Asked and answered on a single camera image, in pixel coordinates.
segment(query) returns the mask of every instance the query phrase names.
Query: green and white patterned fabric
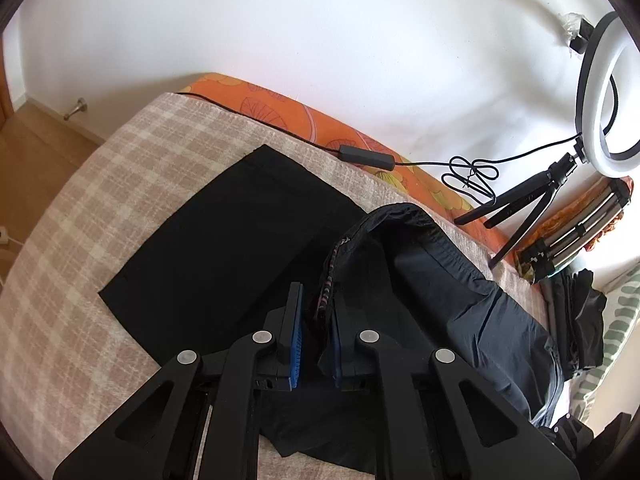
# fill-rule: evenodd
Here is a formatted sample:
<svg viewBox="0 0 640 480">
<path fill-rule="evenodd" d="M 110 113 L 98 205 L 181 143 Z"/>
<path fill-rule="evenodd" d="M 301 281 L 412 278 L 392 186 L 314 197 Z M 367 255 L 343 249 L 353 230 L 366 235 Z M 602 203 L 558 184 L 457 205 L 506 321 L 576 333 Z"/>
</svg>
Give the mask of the green and white patterned fabric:
<svg viewBox="0 0 640 480">
<path fill-rule="evenodd" d="M 611 370 L 631 331 L 640 310 L 640 264 L 605 287 L 607 306 L 604 318 L 604 359 L 602 366 L 583 372 L 575 380 L 570 413 L 586 422 L 595 401 L 597 387 Z"/>
</svg>

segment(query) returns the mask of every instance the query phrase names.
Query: plaid blanket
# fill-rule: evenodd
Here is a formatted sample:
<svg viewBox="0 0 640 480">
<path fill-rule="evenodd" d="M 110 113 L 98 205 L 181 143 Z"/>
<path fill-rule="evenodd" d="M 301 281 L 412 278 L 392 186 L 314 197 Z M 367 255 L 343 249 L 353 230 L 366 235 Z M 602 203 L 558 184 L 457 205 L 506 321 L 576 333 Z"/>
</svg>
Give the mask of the plaid blanket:
<svg viewBox="0 0 640 480">
<path fill-rule="evenodd" d="M 70 179 L 20 252 L 0 296 L 0 420 L 44 478 L 156 370 L 98 297 L 140 245 L 211 179 L 268 144 L 367 212 L 415 202 L 354 166 L 268 126 L 164 94 L 109 138 Z M 546 326 L 535 288 L 450 222 L 427 212 L 488 278 Z M 261 479 L 368 475 L 260 440 Z"/>
</svg>

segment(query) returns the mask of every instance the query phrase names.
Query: folded black clothes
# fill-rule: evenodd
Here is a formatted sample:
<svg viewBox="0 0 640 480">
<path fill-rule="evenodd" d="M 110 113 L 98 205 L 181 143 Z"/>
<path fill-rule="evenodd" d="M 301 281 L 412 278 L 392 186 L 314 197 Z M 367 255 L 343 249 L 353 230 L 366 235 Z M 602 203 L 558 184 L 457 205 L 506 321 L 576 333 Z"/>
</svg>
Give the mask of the folded black clothes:
<svg viewBox="0 0 640 480">
<path fill-rule="evenodd" d="M 160 365 L 184 349 L 229 348 L 313 293 L 326 254 L 364 211 L 267 145 L 227 168 L 169 217 L 100 292 Z"/>
<path fill-rule="evenodd" d="M 593 272 L 583 269 L 573 274 L 568 268 L 540 282 L 550 300 L 550 318 L 555 318 L 552 332 L 565 380 L 600 366 L 604 358 L 602 312 L 607 297 L 592 284 Z"/>
<path fill-rule="evenodd" d="M 350 240 L 335 248 L 344 234 Z M 419 207 L 366 216 L 349 198 L 262 146 L 196 193 L 100 296 L 159 363 L 226 349 L 260 330 L 305 286 L 302 364 L 291 393 L 264 392 L 260 431 L 283 456 L 304 452 L 373 472 L 383 424 L 374 393 L 342 392 L 326 366 L 318 298 L 334 284 L 374 330 L 411 349 L 455 350 L 535 424 L 548 422 L 561 371 L 548 333 L 486 280 Z M 330 316 L 332 298 L 321 302 Z"/>
</svg>

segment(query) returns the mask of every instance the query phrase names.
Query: brown floor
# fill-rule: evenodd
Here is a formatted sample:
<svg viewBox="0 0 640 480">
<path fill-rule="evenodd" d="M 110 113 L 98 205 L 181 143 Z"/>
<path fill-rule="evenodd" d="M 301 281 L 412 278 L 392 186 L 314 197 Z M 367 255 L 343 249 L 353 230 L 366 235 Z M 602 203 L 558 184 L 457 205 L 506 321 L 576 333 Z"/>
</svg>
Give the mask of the brown floor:
<svg viewBox="0 0 640 480">
<path fill-rule="evenodd" d="M 31 103 L 0 132 L 0 226 L 23 242 L 65 182 L 97 145 Z M 0 276 L 6 279 L 20 245 L 0 245 Z"/>
</svg>

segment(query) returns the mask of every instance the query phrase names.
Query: orange fabric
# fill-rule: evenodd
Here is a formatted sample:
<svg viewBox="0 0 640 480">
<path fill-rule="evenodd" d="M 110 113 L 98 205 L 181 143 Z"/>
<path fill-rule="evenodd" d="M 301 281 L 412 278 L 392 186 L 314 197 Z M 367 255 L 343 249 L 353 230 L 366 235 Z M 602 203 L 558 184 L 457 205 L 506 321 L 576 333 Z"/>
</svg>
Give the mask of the orange fabric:
<svg viewBox="0 0 640 480">
<path fill-rule="evenodd" d="M 207 74 L 182 91 L 202 95 L 226 108 L 278 126 L 321 146 L 337 149 L 340 144 L 348 144 L 389 153 L 397 162 L 408 162 L 380 142 L 322 112 L 241 79 L 217 73 Z M 396 186 L 451 222 L 471 209 L 470 204 L 455 191 L 416 166 L 396 166 L 393 171 L 368 166 L 362 169 Z M 500 250 L 508 240 L 499 229 L 489 230 L 479 220 L 461 226 L 461 229 L 494 252 Z M 507 261 L 513 264 L 511 255 Z"/>
</svg>

